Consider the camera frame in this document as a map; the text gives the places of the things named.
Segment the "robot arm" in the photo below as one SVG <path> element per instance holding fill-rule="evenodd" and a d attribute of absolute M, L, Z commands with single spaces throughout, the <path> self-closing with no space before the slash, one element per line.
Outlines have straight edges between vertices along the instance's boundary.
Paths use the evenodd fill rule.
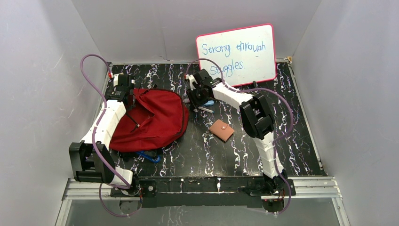
<path fill-rule="evenodd" d="M 127 182 L 132 183 L 133 172 L 115 166 L 109 153 L 109 144 L 112 135 L 122 116 L 126 113 L 125 106 L 133 107 L 133 89 L 135 80 L 131 75 L 117 74 L 113 80 L 114 89 L 105 94 L 107 109 L 98 125 L 101 114 L 98 115 L 87 134 L 79 143 L 72 143 L 69 147 L 73 176 L 76 181 L 107 183 L 113 185 L 125 185 L 96 154 L 92 135 L 93 129 L 97 127 L 95 141 L 98 149 L 105 160 L 119 173 Z"/>
<path fill-rule="evenodd" d="M 190 99 L 190 109 L 194 110 L 205 104 L 210 98 L 221 100 L 240 111 L 245 132 L 253 138 L 263 165 L 263 176 L 267 190 L 270 193 L 281 190 L 284 181 L 279 177 L 274 161 L 277 161 L 279 172 L 287 178 L 283 165 L 278 155 L 273 157 L 274 146 L 272 144 L 274 117 L 267 105 L 263 94 L 247 94 L 234 92 L 222 84 L 220 78 L 212 79 L 205 69 L 194 75 L 186 77 L 190 81 L 190 89 L 187 95 Z"/>

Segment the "black marble surface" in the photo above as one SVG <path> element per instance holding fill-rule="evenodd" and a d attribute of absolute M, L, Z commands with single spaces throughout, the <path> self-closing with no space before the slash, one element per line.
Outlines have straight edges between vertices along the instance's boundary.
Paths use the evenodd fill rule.
<path fill-rule="evenodd" d="M 187 64 L 159 65 L 114 65 L 112 72 L 134 74 L 136 87 L 150 89 L 157 85 L 161 89 L 177 92 L 187 98 L 187 83 L 183 74 Z M 198 71 L 194 65 L 191 73 Z M 252 88 L 252 85 L 240 89 Z M 273 81 L 258 83 L 258 87 L 272 89 L 281 94 L 290 104 L 294 113 L 294 131 L 285 140 L 278 143 L 277 151 L 289 176 L 321 176 L 311 137 L 306 126 L 293 80 L 287 63 L 277 63 L 277 77 Z M 281 136 L 287 129 L 289 115 L 284 104 L 272 94 L 266 93 L 272 112 L 275 113 L 275 134 Z M 199 111 L 190 112 L 190 119 L 185 134 L 162 148 L 162 159 L 152 163 L 143 157 L 133 154 L 128 162 L 123 161 L 116 152 L 112 157 L 116 165 L 135 171 L 139 176 L 259 176 L 262 174 L 262 163 L 252 138 L 244 135 L 239 112 L 223 102 L 215 102 L 209 107 L 215 113 Z M 223 142 L 208 128 L 218 119 L 229 123 L 235 133 L 227 142 Z"/>

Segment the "leather wallet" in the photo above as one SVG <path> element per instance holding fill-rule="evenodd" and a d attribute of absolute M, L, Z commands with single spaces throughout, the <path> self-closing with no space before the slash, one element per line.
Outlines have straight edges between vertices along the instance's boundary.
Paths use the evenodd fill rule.
<path fill-rule="evenodd" d="M 209 131 L 218 136 L 224 142 L 226 142 L 227 139 L 229 139 L 229 137 L 234 133 L 233 128 L 220 119 L 216 120 L 215 123 L 209 127 Z"/>

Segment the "cable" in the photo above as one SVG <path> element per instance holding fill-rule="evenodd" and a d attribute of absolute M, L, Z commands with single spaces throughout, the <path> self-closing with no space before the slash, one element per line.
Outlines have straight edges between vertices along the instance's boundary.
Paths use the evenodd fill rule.
<path fill-rule="evenodd" d="M 281 198 L 281 200 L 284 200 L 285 196 L 286 196 L 286 190 L 283 189 L 283 197 Z"/>
<path fill-rule="evenodd" d="M 111 171 L 112 173 L 114 173 L 119 179 L 121 179 L 121 180 L 126 184 L 126 186 L 120 186 L 120 185 L 111 185 L 111 186 L 113 186 L 113 187 L 118 187 L 118 188 L 126 189 L 126 190 L 127 190 L 127 189 L 130 189 L 130 188 L 131 188 L 131 185 L 129 184 L 129 182 L 127 182 L 127 180 L 125 180 L 125 179 L 122 177 L 122 175 L 119 174 L 119 173 L 108 163 L 108 161 L 107 161 L 107 160 L 103 157 L 103 155 L 101 154 L 101 152 L 100 152 L 100 150 L 98 149 L 97 144 L 96 144 L 96 138 L 95 138 L 95 136 L 96 136 L 97 126 L 98 126 L 98 124 L 100 123 L 101 119 L 103 118 L 103 116 L 104 116 L 104 114 L 105 114 L 105 112 L 106 112 L 106 110 L 107 110 L 107 100 L 105 99 L 104 94 L 100 91 L 99 88 L 97 88 L 97 87 L 95 86 L 95 84 L 88 78 L 88 76 L 86 75 L 86 73 L 85 73 L 84 70 L 83 70 L 83 62 L 85 61 L 85 59 L 86 59 L 87 57 L 91 57 L 91 56 L 97 57 L 97 58 L 101 59 L 101 60 L 105 63 L 105 65 L 107 66 L 108 75 L 109 75 L 109 76 L 112 76 L 111 69 L 110 69 L 109 65 L 107 64 L 107 62 L 105 61 L 105 59 L 102 58 L 101 56 L 97 55 L 97 54 L 87 54 L 87 55 L 85 55 L 85 56 L 82 58 L 82 60 L 80 61 L 80 71 L 82 71 L 83 77 L 85 77 L 85 79 L 88 81 L 88 83 L 97 91 L 97 93 L 101 96 L 101 99 L 103 99 L 103 102 L 104 102 L 104 109 L 103 109 L 103 111 L 101 112 L 100 117 L 98 117 L 98 120 L 97 120 L 97 122 L 96 122 L 96 126 L 95 126 L 94 129 L 93 129 L 93 133 L 92 133 L 92 136 L 91 136 L 91 141 L 92 141 L 92 143 L 93 143 L 94 150 L 96 151 L 96 153 L 97 153 L 98 157 L 101 159 L 101 161 L 110 169 L 110 171 Z M 100 196 L 101 205 L 104 207 L 104 209 L 105 209 L 108 213 L 110 213 L 110 214 L 112 214 L 112 215 L 114 215 L 114 216 L 116 216 L 116 217 L 129 217 L 130 215 L 135 214 L 137 211 L 139 211 L 139 210 L 141 209 L 141 205 L 140 205 L 140 208 L 139 208 L 139 209 L 137 209 L 136 211 L 134 211 L 134 212 L 132 212 L 132 213 L 126 214 L 126 215 L 116 214 L 116 213 L 110 211 L 110 210 L 105 206 L 105 203 L 104 203 L 104 201 L 103 201 L 103 199 L 102 199 L 102 197 L 101 197 L 101 187 L 102 187 L 102 185 L 103 185 L 103 184 L 101 183 L 101 184 L 100 184 L 100 187 L 99 187 L 99 190 L 98 190 L 98 194 L 99 194 L 99 196 Z"/>
<path fill-rule="evenodd" d="M 136 124 L 136 126 L 134 127 L 134 129 L 132 129 L 132 131 L 131 131 L 131 132 L 133 132 L 133 131 L 135 131 L 135 129 L 137 129 L 137 128 L 140 126 L 140 124 L 138 124 L 138 123 L 132 118 L 132 116 L 130 116 L 127 112 L 126 112 L 126 115 L 128 116 L 128 118 L 130 118 L 130 119 Z"/>
<path fill-rule="evenodd" d="M 277 197 L 277 200 L 279 200 L 279 199 L 280 199 L 281 193 L 282 193 L 282 192 L 279 192 L 279 196 Z"/>
<path fill-rule="evenodd" d="M 137 192 L 136 192 L 135 194 L 124 194 L 124 195 L 127 195 L 127 196 L 136 196 L 137 194 L 140 193 L 140 191 L 141 191 L 141 186 L 138 185 L 138 190 L 137 190 Z"/>
<path fill-rule="evenodd" d="M 105 59 L 102 58 L 100 55 L 97 55 L 97 54 L 87 54 L 87 55 L 85 55 L 85 56 L 81 59 L 81 61 L 80 61 L 80 71 L 82 72 L 83 77 L 85 77 L 86 81 L 88 81 L 88 83 L 97 91 L 97 93 L 101 96 L 101 98 L 103 99 L 103 102 L 104 102 L 104 109 L 103 109 L 103 111 L 101 112 L 100 117 L 98 117 L 98 120 L 97 120 L 97 122 L 96 122 L 96 126 L 95 126 L 94 129 L 93 129 L 93 133 L 92 133 L 92 136 L 91 136 L 91 141 L 92 141 L 92 143 L 93 143 L 94 150 L 96 151 L 96 153 L 97 153 L 98 157 L 101 159 L 101 161 L 110 169 L 110 171 L 111 171 L 112 173 L 114 173 L 119 179 L 121 179 L 121 181 L 123 181 L 123 182 L 126 184 L 126 186 L 120 186 L 120 185 L 111 185 L 111 186 L 128 190 L 128 189 L 130 189 L 130 187 L 131 187 L 130 184 L 129 184 L 129 182 L 128 182 L 127 180 L 125 180 L 125 179 L 122 177 L 122 175 L 119 174 L 119 173 L 107 162 L 107 160 L 103 157 L 103 155 L 101 154 L 100 150 L 98 149 L 98 147 L 97 147 L 97 145 L 96 145 L 96 138 L 95 138 L 95 136 L 96 136 L 97 126 L 98 126 L 98 124 L 100 123 L 101 119 L 103 118 L 103 116 L 104 116 L 104 114 L 105 114 L 105 112 L 106 112 L 106 110 L 107 110 L 107 100 L 105 99 L 105 96 L 104 96 L 104 94 L 101 92 L 101 90 L 100 90 L 99 88 L 96 87 L 96 85 L 88 78 L 88 76 L 86 75 L 86 73 L 85 73 L 84 70 L 83 70 L 83 62 L 85 61 L 85 59 L 86 59 L 87 57 L 97 57 L 97 58 L 101 59 L 101 60 L 104 62 L 104 64 L 107 66 L 108 74 L 112 74 L 112 72 L 111 72 L 111 69 L 110 69 L 109 65 L 108 65 L 107 62 L 105 61 Z"/>
<path fill-rule="evenodd" d="M 190 66 L 191 66 L 194 62 L 197 62 L 197 61 L 200 61 L 200 60 L 209 61 L 209 62 L 213 63 L 213 64 L 216 66 L 216 68 L 219 69 L 219 71 L 220 71 L 220 76 L 221 76 L 221 79 L 222 79 L 222 83 L 223 83 L 223 85 L 224 85 L 227 89 L 229 89 L 229 90 L 231 90 L 231 91 L 234 91 L 234 92 L 237 92 L 237 93 L 248 93 L 248 92 L 253 92 L 253 91 L 266 91 L 266 92 L 269 92 L 269 93 L 272 93 L 272 94 L 276 95 L 276 96 L 285 104 L 285 106 L 287 107 L 287 109 L 288 109 L 288 111 L 289 111 L 290 125 L 289 125 L 288 131 L 287 131 L 286 133 L 284 133 L 282 136 L 280 136 L 280 137 L 278 137 L 278 138 L 276 138 L 276 139 L 273 140 L 273 145 L 275 145 L 277 141 L 279 141 L 279 140 L 285 138 L 289 133 L 292 132 L 292 130 L 293 130 L 293 125 L 294 125 L 294 115 L 292 114 L 292 109 L 291 109 L 291 107 L 289 106 L 288 102 L 286 101 L 286 99 L 285 99 L 284 97 L 282 97 L 280 94 L 276 93 L 275 91 L 273 91 L 273 90 L 271 90 L 271 89 L 266 89 L 266 88 L 254 88 L 254 89 L 246 89 L 246 90 L 238 90 L 238 89 L 236 89 L 236 88 L 233 88 L 233 87 L 231 87 L 229 84 L 227 84 L 227 83 L 224 81 L 223 72 L 222 72 L 222 70 L 220 69 L 219 65 L 217 65 L 217 63 L 215 63 L 214 61 L 212 61 L 212 60 L 210 60 L 210 59 L 206 59 L 206 58 L 199 58 L 199 59 L 196 59 L 196 60 L 192 61 L 192 62 L 188 65 L 187 70 L 186 70 L 186 74 L 185 74 L 184 76 L 188 75 L 188 71 L 189 71 Z M 289 185 L 288 181 L 287 181 L 287 180 L 283 177 L 283 175 L 279 172 L 279 168 L 278 168 L 278 166 L 277 166 L 277 159 L 276 159 L 276 156 L 277 156 L 277 149 L 276 149 L 276 147 L 274 147 L 273 150 L 274 150 L 274 152 L 273 152 L 274 166 L 276 167 L 276 171 L 277 171 L 278 175 L 281 177 L 281 179 L 284 181 L 284 183 L 286 183 L 286 185 L 287 185 L 287 187 L 288 187 L 288 202 L 287 202 L 287 205 L 283 208 L 283 210 L 281 210 L 281 211 L 279 212 L 279 213 L 282 213 L 282 212 L 284 212 L 284 211 L 288 208 L 289 204 L 291 203 L 291 188 L 290 188 L 290 185 Z"/>
<path fill-rule="evenodd" d="M 109 209 L 105 206 L 105 203 L 104 203 L 104 201 L 103 201 L 103 199 L 102 199 L 102 197 L 101 197 L 101 187 L 102 187 L 102 185 L 103 185 L 103 183 L 101 183 L 101 184 L 100 184 L 100 187 L 98 188 L 98 193 L 100 194 L 100 202 L 101 202 L 101 205 L 104 207 L 104 209 L 105 209 L 108 213 L 110 213 L 111 215 L 114 215 L 114 216 L 120 217 L 120 218 L 125 218 L 125 217 L 129 217 L 130 215 L 133 215 L 133 214 L 137 213 L 139 210 L 141 210 L 141 206 L 143 205 L 143 204 L 142 204 L 143 201 L 142 201 L 142 199 L 140 198 L 140 208 L 136 209 L 135 211 L 133 211 L 133 212 L 131 212 L 131 213 L 121 215 L 121 214 L 117 214 L 117 213 L 112 212 L 111 210 L 109 210 Z"/>

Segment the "white wall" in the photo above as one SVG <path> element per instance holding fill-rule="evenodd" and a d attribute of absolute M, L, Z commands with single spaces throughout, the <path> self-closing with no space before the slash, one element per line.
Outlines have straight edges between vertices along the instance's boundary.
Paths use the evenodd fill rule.
<path fill-rule="evenodd" d="M 99 103 L 80 58 L 99 53 L 72 2 L 0 2 L 0 221 L 54 225 L 68 177 L 68 147 L 90 127 Z M 88 59 L 102 85 L 105 67 Z"/>
<path fill-rule="evenodd" d="M 113 63 L 189 62 L 200 34 L 271 23 L 277 58 L 292 56 L 321 0 L 72 0 Z"/>
<path fill-rule="evenodd" d="M 294 72 L 353 226 L 398 225 L 399 1 L 323 0 Z"/>

